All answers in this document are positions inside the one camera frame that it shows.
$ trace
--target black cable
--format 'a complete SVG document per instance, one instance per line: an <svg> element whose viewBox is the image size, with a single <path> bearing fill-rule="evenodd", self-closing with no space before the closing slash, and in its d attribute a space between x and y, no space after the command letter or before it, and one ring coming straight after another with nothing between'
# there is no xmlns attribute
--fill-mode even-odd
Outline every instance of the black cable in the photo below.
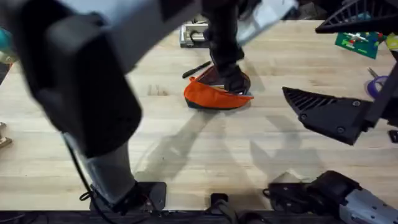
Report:
<svg viewBox="0 0 398 224"><path fill-rule="evenodd" d="M269 189L262 190L262 194L263 194L263 196L265 196L266 198L269 199Z"/></svg>
<svg viewBox="0 0 398 224"><path fill-rule="evenodd" d="M112 221L110 218L108 218L108 217L105 215L105 213L104 213L103 211L101 211L101 209L99 208L98 204L96 203L96 200L94 199L93 191L90 189L90 186L88 185L88 182L87 182L87 180L86 180L86 177L85 177L84 174L83 174L83 171L81 171L81 167L80 167L80 165L79 165L79 163L78 163L78 161L77 161L76 155L75 155L75 153L73 152L72 147L69 145L69 143L68 143L68 141L65 139L65 137L64 137L64 140L65 140L65 144L67 145L67 148L68 148L68 150L69 150L69 153L70 153L70 155L71 155L71 157L72 157L73 164L75 165L76 170L77 170L77 172L78 172L78 174L79 174L79 176L80 176L80 179L81 179L81 181L83 182L83 185L85 186L85 189L87 190L87 192L84 193L83 195L81 195L81 196L79 197L79 199L85 198L85 200L86 200L86 199L88 199L88 197L87 197L87 195L88 195L89 198L91 199L91 202L92 202L92 204L93 204L93 206L94 206L96 212L98 213L98 215L99 215L104 221L108 222L109 224L117 224L116 222L114 222L114 221ZM143 221L146 221L147 219L148 219L148 218L145 217L145 218L142 218L142 219L140 219L140 220L138 220L138 221L136 221L136 222L133 222L132 224L139 224L139 223L142 223Z"/></svg>
<svg viewBox="0 0 398 224"><path fill-rule="evenodd" d="M45 212L37 213L37 215L33 219L31 219L29 222L27 222L25 224L32 224L32 223L36 222L37 218L39 218L41 215L45 216L46 222L47 222L47 224L49 224L50 223L50 218Z"/></svg>
<svg viewBox="0 0 398 224"><path fill-rule="evenodd" d="M211 64L211 61L205 62L199 66L197 66L196 68L193 68L187 72L185 72L184 74L182 74L182 78L187 78L190 75L193 75L194 73L196 73L197 71L206 68L207 66L209 66Z"/></svg>
<svg viewBox="0 0 398 224"><path fill-rule="evenodd" d="M192 30L190 33L189 33L189 38L191 39L191 41L192 41L192 43L193 44L197 44L197 42L193 39L193 35L194 34L200 34L198 31L196 31L196 30Z"/></svg>
<svg viewBox="0 0 398 224"><path fill-rule="evenodd" d="M4 220L0 220L0 223L6 223L6 222L9 222L9 221L18 220L18 219L24 218L24 217L25 217L25 213L17 215L17 216L14 216L12 218L7 218L7 219L4 219Z"/></svg>

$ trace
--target wooden tabletop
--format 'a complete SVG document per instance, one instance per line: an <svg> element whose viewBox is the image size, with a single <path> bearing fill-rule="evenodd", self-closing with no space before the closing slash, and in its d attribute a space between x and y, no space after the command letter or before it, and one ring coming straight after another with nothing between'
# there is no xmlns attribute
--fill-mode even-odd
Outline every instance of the wooden tabletop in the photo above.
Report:
<svg viewBox="0 0 398 224"><path fill-rule="evenodd" d="M398 207L398 147L385 121L348 146L306 130L284 99L282 86L369 100L367 68L387 75L394 64L384 44L376 60L366 58L335 46L336 34L316 35L319 23L281 22L244 47L240 64L255 99L240 110L187 107L182 73L210 57L180 49L178 32L127 75L144 109L129 142L131 169L138 180L166 181L167 209L203 209L213 192L229 194L238 208L269 208L261 189L278 175L289 170L309 181L329 169ZM0 121L14 140L0 150L0 210L88 209L67 149L17 65L0 86Z"/></svg>

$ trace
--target black plastic part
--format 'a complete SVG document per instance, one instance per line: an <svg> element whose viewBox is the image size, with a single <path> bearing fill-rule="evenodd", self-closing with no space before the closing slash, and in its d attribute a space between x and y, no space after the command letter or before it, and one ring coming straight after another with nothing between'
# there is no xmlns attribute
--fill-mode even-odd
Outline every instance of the black plastic part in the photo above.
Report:
<svg viewBox="0 0 398 224"><path fill-rule="evenodd" d="M309 184L270 183L266 190L275 211L331 214L340 219L340 205L347 204L345 198L355 189L362 190L357 182L328 170Z"/></svg>
<svg viewBox="0 0 398 224"><path fill-rule="evenodd" d="M375 125L365 122L371 102L336 98L287 87L283 87L283 92L303 125L329 138L353 145L362 131Z"/></svg>
<svg viewBox="0 0 398 224"><path fill-rule="evenodd" d="M390 130L388 131L388 135L390 136L390 140L392 143L398 143L398 131Z"/></svg>
<svg viewBox="0 0 398 224"><path fill-rule="evenodd" d="M296 114L300 114L304 110L330 105L338 101L338 98L334 96L309 93L288 87L282 87L282 91L284 92L287 103Z"/></svg>
<svg viewBox="0 0 398 224"><path fill-rule="evenodd" d="M206 106L200 106L199 104L196 104L187 99L185 99L185 101L187 102L188 107L193 108L193 109L204 109L204 110L233 110L233 109L236 109L236 108L210 108L210 107L206 107Z"/></svg>
<svg viewBox="0 0 398 224"><path fill-rule="evenodd" d="M379 95L366 113L365 120L371 125L376 124L379 118L386 119L389 125L398 127L398 64L394 65Z"/></svg>
<svg viewBox="0 0 398 224"><path fill-rule="evenodd" d="M272 209L279 212L307 213L312 211L302 183L270 183L269 200Z"/></svg>
<svg viewBox="0 0 398 224"><path fill-rule="evenodd" d="M373 32L390 34L397 31L398 8L385 0L348 1L340 10L326 19L317 33Z"/></svg>
<svg viewBox="0 0 398 224"><path fill-rule="evenodd" d="M338 172L328 170L306 186L316 214L330 213L340 219L340 205L346 205L347 195L353 190L362 190L354 180Z"/></svg>
<svg viewBox="0 0 398 224"><path fill-rule="evenodd" d="M210 207L214 207L220 200L223 200L225 202L229 201L229 197L227 194L224 193L212 193L210 195ZM213 208L209 211L211 214L214 215L221 215L223 214L218 208Z"/></svg>
<svg viewBox="0 0 398 224"><path fill-rule="evenodd" d="M139 185L140 189L132 189L131 196L127 196L119 204L107 204L103 197L97 194L96 191L94 194L95 202L101 211L112 211L120 213L121 215L125 215L127 212L134 212L137 210L162 210L165 207L167 187L165 182L138 182L137 184ZM90 210L95 211L93 202L90 202Z"/></svg>
<svg viewBox="0 0 398 224"><path fill-rule="evenodd" d="M51 0L6 3L30 92L52 124L71 134L87 158L127 142L140 123L141 107L101 28L101 17L75 16Z"/></svg>

